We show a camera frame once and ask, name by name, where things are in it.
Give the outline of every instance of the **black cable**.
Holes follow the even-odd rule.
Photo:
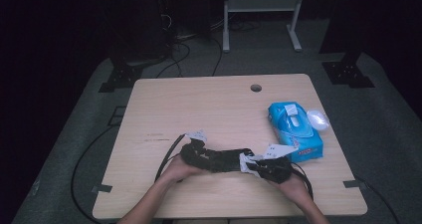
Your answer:
[[[301,172],[304,174],[304,176],[307,177],[307,174],[305,173],[305,171],[297,163],[291,162],[291,164],[293,164],[294,166],[298,167],[301,170]]]
[[[183,77],[183,74],[182,74],[182,69],[180,68],[180,65],[179,65],[179,62],[178,61],[176,61],[176,60],[174,60],[174,58],[171,58],[171,60],[175,63],[175,65],[177,66],[177,70],[179,71],[179,75],[177,76],[177,77]]]
[[[256,22],[258,25],[254,25],[252,22],[231,22],[230,23],[230,31],[232,32],[250,32],[261,27],[261,22]]]
[[[292,173],[294,173],[295,175],[297,175],[298,177],[300,177],[304,181],[305,185],[307,186],[308,193],[310,194],[311,199],[314,200],[313,186],[311,185],[311,182],[307,178],[307,176],[304,173],[301,173],[294,168],[292,170]]]
[[[110,126],[109,128],[107,128],[105,131],[103,131],[102,133],[100,133],[100,135],[98,135],[91,143],[90,145],[88,145],[88,147],[85,149],[85,151],[83,152],[83,154],[80,156],[80,158],[78,159],[77,164],[74,167],[74,172],[72,173],[72,180],[71,180],[71,194],[72,194],[72,200],[74,201],[74,204],[77,206],[78,210],[88,219],[90,219],[91,221],[93,221],[94,223],[100,223],[97,219],[95,219],[94,217],[88,215],[83,209],[82,207],[79,205],[78,200],[76,199],[75,196],[75,190],[74,190],[74,186],[75,186],[75,176],[78,170],[78,167],[81,163],[81,160],[84,158],[85,154],[87,154],[88,150],[90,150],[90,148],[104,135],[106,134],[108,131],[110,131],[112,128],[114,128],[115,125]]]
[[[214,42],[216,42],[216,43],[217,43],[217,45],[218,45],[218,49],[219,49],[219,52],[220,52],[220,55],[219,55],[219,57],[218,57],[217,64],[215,65],[215,67],[214,67],[214,71],[212,72],[212,75],[211,75],[211,77],[214,77],[214,76],[215,76],[215,72],[217,71],[217,68],[218,68],[218,66],[220,65],[220,62],[221,62],[221,58],[222,58],[222,56],[223,56],[223,49],[221,48],[220,43],[219,43],[219,42],[218,42],[215,38],[212,38],[212,40],[214,40]]]
[[[171,157],[169,157],[168,159],[167,159],[167,162],[169,161],[169,160],[171,160],[171,159],[173,159],[174,157],[176,157],[177,155],[179,155],[180,153],[176,153],[176,154],[174,154],[174,155],[172,155]]]
[[[180,140],[185,136],[185,134],[181,134],[177,139],[173,142],[173,144],[168,149],[167,153],[165,154],[164,158],[162,159],[161,165],[159,166],[157,170],[157,174],[155,175],[155,180],[158,180],[159,176],[161,175],[162,169],[164,169],[165,164],[167,164],[168,160],[170,160],[169,156],[173,152],[174,148],[177,146],[177,144],[180,142]]]
[[[364,180],[363,178],[353,174],[353,176],[360,182],[362,182],[363,184],[365,184],[370,190],[372,190],[376,195],[378,195],[378,197],[382,200],[382,202],[384,202],[385,206],[387,206],[388,210],[391,212],[391,215],[393,216],[395,222],[397,224],[400,224],[400,221],[398,220],[397,215],[395,214],[393,208],[391,207],[391,205],[387,202],[387,200],[381,195],[381,193],[379,191],[377,191],[371,184],[369,184],[366,180]]]
[[[183,61],[183,60],[185,60],[189,56],[189,54],[190,54],[190,48],[189,48],[189,46],[187,46],[187,45],[185,45],[183,43],[180,43],[179,45],[182,45],[182,46],[184,46],[187,49],[186,55],[183,58],[181,58],[180,60],[175,61],[174,63],[172,63],[172,64],[168,65],[167,67],[165,67],[164,69],[162,69],[161,72],[158,73],[158,75],[156,76],[156,78],[158,78],[168,68],[170,68],[170,67],[172,67],[174,65],[179,66],[178,63],[181,62],[181,61]]]

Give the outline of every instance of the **wooden table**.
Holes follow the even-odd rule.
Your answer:
[[[262,90],[253,92],[251,85]],[[136,82],[94,206],[96,218],[123,216],[152,185],[174,140],[203,129],[209,149],[249,147],[262,154],[277,139],[268,121],[271,103],[295,101],[324,112],[307,75],[175,78]],[[301,162],[325,215],[367,210],[332,128],[322,132],[324,157]],[[174,150],[190,140],[185,137]],[[157,218],[252,218],[302,215],[266,180],[241,172],[192,176],[167,193]]]

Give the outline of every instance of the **human hand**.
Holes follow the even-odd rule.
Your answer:
[[[201,172],[205,172],[205,170],[186,164],[183,158],[177,154],[173,157],[170,164],[161,174],[161,178],[165,178],[171,182],[177,182],[188,176],[199,174]]]
[[[293,201],[298,206],[302,206],[309,201],[313,201],[308,193],[308,189],[305,186],[304,181],[293,173],[288,180],[282,183],[276,183],[273,181],[269,182],[282,191],[289,200]]]

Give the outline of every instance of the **blue box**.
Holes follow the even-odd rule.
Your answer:
[[[268,110],[269,120],[280,144],[298,148],[288,155],[292,162],[322,157],[322,139],[298,103],[273,103]]]

